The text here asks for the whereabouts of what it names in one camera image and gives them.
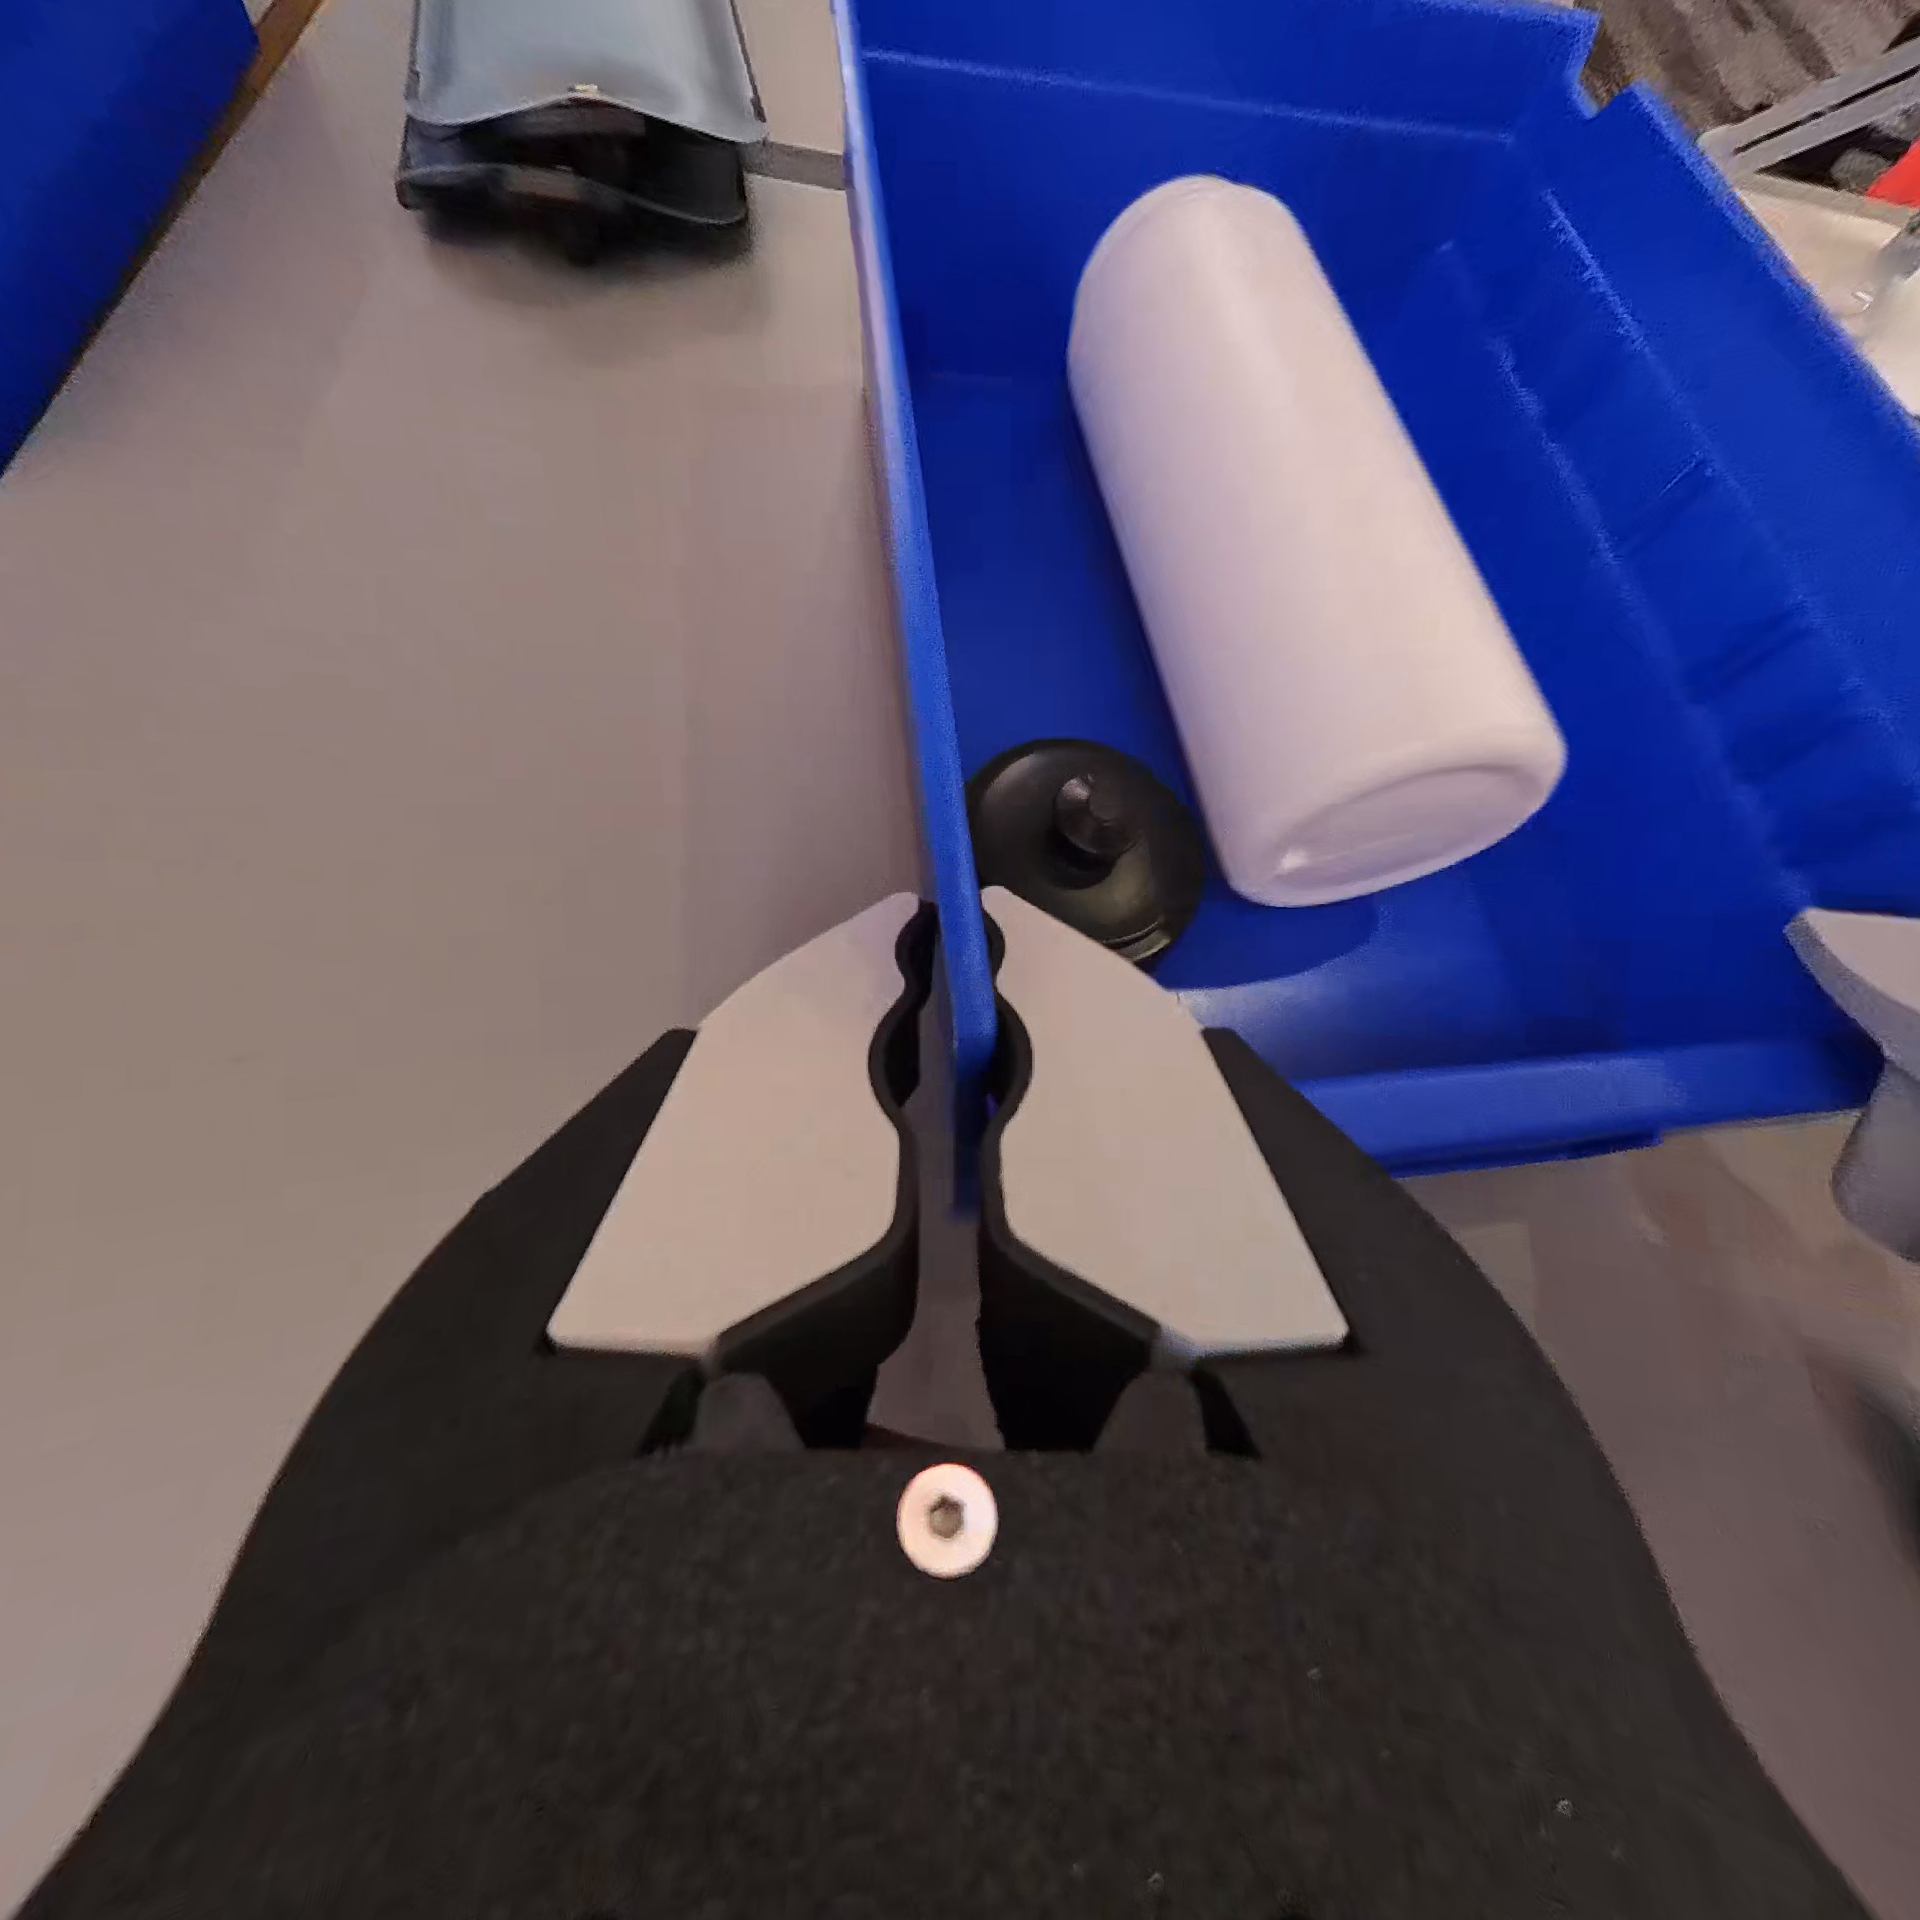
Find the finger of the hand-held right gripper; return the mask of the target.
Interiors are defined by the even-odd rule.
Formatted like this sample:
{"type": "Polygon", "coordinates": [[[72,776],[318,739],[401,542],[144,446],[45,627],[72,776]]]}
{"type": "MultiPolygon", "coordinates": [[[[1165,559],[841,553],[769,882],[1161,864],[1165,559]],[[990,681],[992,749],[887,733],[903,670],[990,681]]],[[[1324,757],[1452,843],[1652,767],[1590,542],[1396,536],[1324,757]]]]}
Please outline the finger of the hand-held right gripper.
{"type": "Polygon", "coordinates": [[[1917,1079],[1881,1072],[1832,1168],[1841,1218],[1881,1249],[1917,1264],[1917,1079]]]}
{"type": "Polygon", "coordinates": [[[1882,1065],[1917,1079],[1917,918],[1808,907],[1788,925],[1788,942],[1882,1065]]]}

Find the blue plastic bin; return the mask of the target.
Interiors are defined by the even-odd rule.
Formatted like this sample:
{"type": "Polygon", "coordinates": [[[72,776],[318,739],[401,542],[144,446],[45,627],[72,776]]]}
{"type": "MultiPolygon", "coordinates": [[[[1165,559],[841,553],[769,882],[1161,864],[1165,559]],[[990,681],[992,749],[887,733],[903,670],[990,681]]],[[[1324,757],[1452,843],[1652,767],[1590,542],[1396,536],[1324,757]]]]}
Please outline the blue plastic bin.
{"type": "Polygon", "coordinates": [[[119,295],[256,55],[239,1],[2,5],[2,461],[119,295]]]}
{"type": "Polygon", "coordinates": [[[1570,747],[1380,902],[1206,885],[1158,967],[1392,1171],[1860,1106],[1788,946],[1914,915],[1914,426],[1665,107],[1527,5],[841,5],[862,322],[952,1131],[996,1011],[966,779],[1088,736],[1193,794],[1065,386],[1173,175],[1303,221],[1570,747]]]}

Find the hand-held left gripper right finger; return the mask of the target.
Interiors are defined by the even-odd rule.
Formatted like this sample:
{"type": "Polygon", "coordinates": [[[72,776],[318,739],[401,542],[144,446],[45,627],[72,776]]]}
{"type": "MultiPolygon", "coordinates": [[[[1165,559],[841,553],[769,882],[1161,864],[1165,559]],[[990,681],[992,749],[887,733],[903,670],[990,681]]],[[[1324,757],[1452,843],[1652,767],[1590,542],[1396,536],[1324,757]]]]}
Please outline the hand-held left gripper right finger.
{"type": "Polygon", "coordinates": [[[1154,1371],[1337,1353],[1350,1323],[1199,1021],[993,885],[975,1336],[1009,1451],[1088,1451],[1154,1371]]]}

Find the black bottle lid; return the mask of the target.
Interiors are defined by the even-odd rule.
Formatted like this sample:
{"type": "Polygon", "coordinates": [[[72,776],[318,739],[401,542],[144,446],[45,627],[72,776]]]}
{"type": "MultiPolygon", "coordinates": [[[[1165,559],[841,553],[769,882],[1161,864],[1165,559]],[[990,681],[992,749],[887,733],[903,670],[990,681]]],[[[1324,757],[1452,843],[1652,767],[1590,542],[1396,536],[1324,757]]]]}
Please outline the black bottle lid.
{"type": "Polygon", "coordinates": [[[1137,757],[1080,736],[1025,739],[966,781],[978,882],[1141,968],[1189,930],[1209,885],[1193,811],[1137,757]]]}

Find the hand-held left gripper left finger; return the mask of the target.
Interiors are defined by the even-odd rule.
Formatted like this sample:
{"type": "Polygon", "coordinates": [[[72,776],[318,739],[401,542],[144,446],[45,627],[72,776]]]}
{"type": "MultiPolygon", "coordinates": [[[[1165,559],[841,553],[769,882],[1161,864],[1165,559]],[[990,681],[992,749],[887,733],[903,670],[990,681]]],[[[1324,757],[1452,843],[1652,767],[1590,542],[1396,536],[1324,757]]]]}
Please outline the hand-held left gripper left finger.
{"type": "Polygon", "coordinates": [[[934,907],[890,893],[701,1018],[545,1321],[556,1350],[754,1376],[802,1445],[862,1445],[919,1309],[906,1104],[934,943],[934,907]]]}

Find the white plastic bottle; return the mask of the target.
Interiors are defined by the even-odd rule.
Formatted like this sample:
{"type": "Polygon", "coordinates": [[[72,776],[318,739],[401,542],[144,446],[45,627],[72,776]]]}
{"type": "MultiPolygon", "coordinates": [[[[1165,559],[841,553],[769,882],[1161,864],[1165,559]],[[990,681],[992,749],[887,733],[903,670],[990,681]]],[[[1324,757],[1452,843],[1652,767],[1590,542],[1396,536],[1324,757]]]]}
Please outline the white plastic bottle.
{"type": "Polygon", "coordinates": [[[1100,235],[1068,389],[1226,885],[1329,905],[1440,872],[1567,742],[1304,229],[1176,175],[1100,235]]]}

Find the grey folded pouch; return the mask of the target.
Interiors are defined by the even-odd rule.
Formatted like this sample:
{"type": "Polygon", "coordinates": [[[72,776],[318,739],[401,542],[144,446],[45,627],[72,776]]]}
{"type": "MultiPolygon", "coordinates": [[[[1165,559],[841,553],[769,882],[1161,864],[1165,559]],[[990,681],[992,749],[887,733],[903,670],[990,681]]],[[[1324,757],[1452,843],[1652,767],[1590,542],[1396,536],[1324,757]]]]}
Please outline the grey folded pouch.
{"type": "Polygon", "coordinates": [[[392,191],[594,262],[741,231],[762,135],[732,1],[415,1],[392,191]]]}

